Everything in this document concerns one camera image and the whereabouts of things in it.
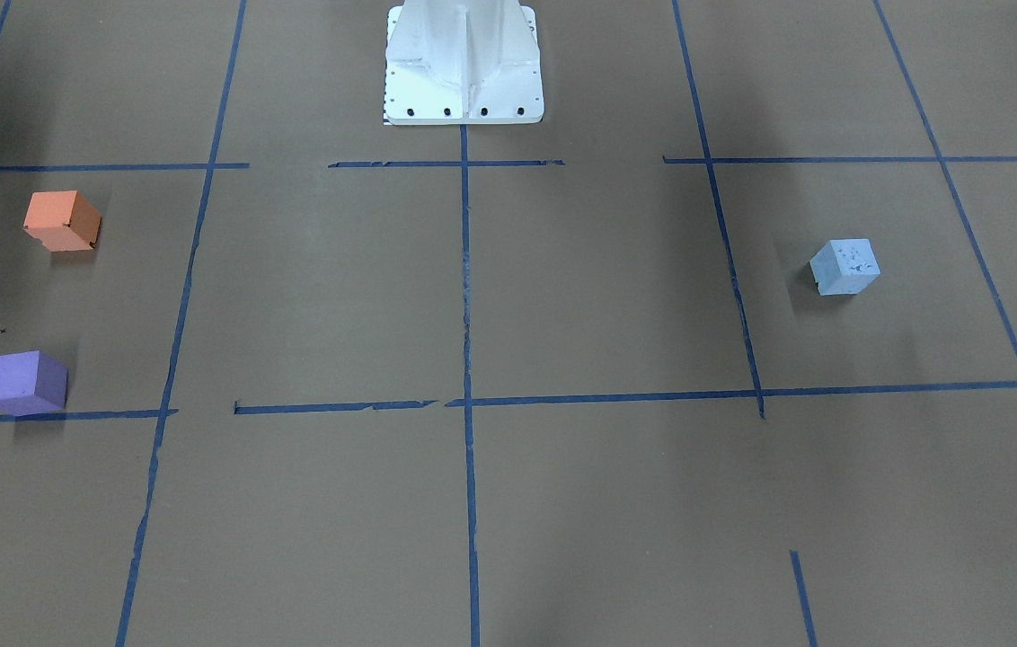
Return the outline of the purple foam block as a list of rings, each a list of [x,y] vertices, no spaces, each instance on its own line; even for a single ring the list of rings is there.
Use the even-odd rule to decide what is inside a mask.
[[[0,355],[0,412],[23,417],[65,409],[66,383],[66,366],[40,350]]]

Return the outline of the light blue foam block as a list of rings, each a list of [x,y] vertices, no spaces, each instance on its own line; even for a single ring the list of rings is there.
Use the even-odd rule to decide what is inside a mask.
[[[821,296],[857,295],[881,275],[868,238],[829,239],[809,268]]]

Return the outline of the orange foam block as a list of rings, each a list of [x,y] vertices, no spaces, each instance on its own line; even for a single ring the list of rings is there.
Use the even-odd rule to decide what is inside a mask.
[[[50,253],[84,253],[98,245],[102,213],[77,190],[31,195],[22,229]]]

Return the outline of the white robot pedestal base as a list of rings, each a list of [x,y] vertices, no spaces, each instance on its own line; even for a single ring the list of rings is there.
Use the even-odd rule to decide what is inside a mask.
[[[529,5],[405,1],[388,9],[385,25],[385,124],[542,121],[540,40]]]

